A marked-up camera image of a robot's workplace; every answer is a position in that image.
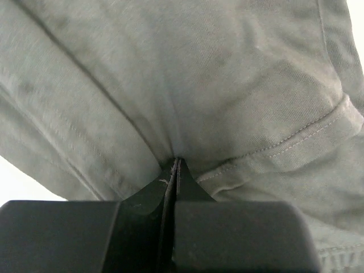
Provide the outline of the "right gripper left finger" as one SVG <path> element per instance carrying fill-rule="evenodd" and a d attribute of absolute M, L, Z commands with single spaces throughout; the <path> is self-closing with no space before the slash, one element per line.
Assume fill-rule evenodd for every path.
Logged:
<path fill-rule="evenodd" d="M 177 162 L 124 201 L 12 200 L 2 272 L 168 272 Z"/>

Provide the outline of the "olive green shorts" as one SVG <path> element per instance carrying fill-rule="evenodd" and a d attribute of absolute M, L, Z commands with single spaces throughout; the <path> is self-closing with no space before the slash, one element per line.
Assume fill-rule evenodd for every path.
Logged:
<path fill-rule="evenodd" d="M 346 1 L 2 1 L 1 156 L 67 200 L 170 159 L 218 201 L 289 201 L 363 271 L 363 72 Z"/>

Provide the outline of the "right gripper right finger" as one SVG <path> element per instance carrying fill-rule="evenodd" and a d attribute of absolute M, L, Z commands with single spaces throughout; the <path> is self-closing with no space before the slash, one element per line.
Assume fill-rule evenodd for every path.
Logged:
<path fill-rule="evenodd" d="M 320 272 L 301 212 L 283 201 L 217 202 L 179 160 L 174 206 L 177 272 Z"/>

